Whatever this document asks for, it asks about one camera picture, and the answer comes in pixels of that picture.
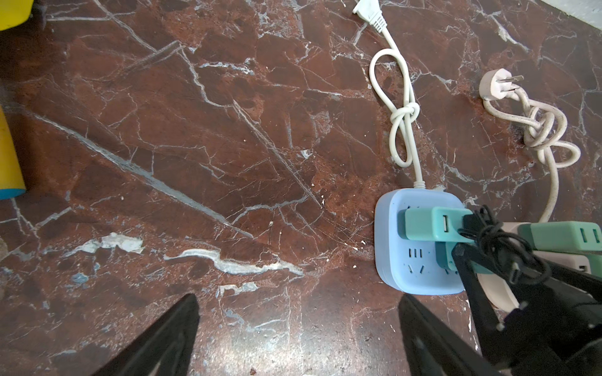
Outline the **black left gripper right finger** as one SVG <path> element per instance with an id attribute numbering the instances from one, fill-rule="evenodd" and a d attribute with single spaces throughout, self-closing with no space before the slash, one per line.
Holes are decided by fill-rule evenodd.
<path id="1" fill-rule="evenodd" d="M 412 375 L 497 375 L 498 371 L 470 348 L 413 295 L 399 305 L 404 352 Z"/>

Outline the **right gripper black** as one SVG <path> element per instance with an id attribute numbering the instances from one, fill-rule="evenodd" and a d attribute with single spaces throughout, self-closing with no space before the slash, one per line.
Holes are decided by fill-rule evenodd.
<path id="1" fill-rule="evenodd" d="M 533 303 L 500 321 L 473 272 L 477 249 L 460 243 L 452 257 L 468 295 L 481 353 L 513 375 L 601 374 L 601 279 L 545 262 Z"/>

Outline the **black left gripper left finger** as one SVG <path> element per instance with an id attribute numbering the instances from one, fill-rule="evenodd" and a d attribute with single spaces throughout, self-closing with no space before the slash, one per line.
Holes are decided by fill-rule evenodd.
<path id="1" fill-rule="evenodd" d="M 95 374 L 188 374 L 199 321 L 197 297 L 186 294 Z"/>

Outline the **pink plug cube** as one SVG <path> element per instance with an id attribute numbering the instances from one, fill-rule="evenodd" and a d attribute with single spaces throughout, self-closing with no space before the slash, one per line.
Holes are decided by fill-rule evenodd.
<path id="1" fill-rule="evenodd" d="M 584 255 L 542 251 L 534 251 L 534 254 L 546 261 L 551 261 L 586 274 L 591 274 L 589 260 Z"/>

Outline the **light green plug cube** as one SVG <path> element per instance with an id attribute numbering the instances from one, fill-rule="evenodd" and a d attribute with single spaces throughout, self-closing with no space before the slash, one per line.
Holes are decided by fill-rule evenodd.
<path id="1" fill-rule="evenodd" d="M 594 222 L 526 223 L 521 224 L 517 231 L 533 249 L 538 251 L 601 251 L 601 229 Z"/>

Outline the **teal plug cube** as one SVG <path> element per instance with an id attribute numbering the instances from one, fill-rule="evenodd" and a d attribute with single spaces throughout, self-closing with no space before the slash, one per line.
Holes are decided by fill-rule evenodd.
<path id="1" fill-rule="evenodd" d="M 409 208 L 404 213 L 405 234 L 411 241 L 469 243 L 460 230 L 464 217 L 472 214 L 465 208 Z"/>
<path id="2" fill-rule="evenodd" d="M 457 245 L 457 243 L 451 243 L 451 242 L 436 242 L 435 243 L 435 254 L 436 254 L 437 264 L 441 268 L 443 268 L 449 272 L 455 272 L 455 273 L 457 273 L 457 267 L 456 267 L 454 258 L 452 256 L 452 252 L 453 252 L 454 248 L 456 247 L 456 245 Z M 473 270 L 476 274 L 492 274 L 492 271 L 485 268 L 484 266 L 476 264 L 475 262 L 472 262 L 472 266 L 473 266 Z"/>

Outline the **blue square power strip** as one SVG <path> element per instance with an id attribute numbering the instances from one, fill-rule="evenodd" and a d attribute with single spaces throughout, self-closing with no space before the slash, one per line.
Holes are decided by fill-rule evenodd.
<path id="1" fill-rule="evenodd" d="M 464 207 L 453 194 L 411 188 L 391 191 L 377 201 L 375 260 L 386 285 L 413 295 L 455 295 L 464 291 L 460 276 L 438 265 L 435 242 L 411 241 L 404 235 L 407 209 L 437 206 Z"/>

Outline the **yellow toy shovel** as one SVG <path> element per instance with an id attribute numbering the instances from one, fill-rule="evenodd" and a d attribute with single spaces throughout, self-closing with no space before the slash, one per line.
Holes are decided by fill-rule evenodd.
<path id="1" fill-rule="evenodd" d="M 1 31 L 25 23 L 31 15 L 33 0 L 1 1 Z M 9 125 L 1 110 L 1 199 L 17 197 L 26 191 Z"/>

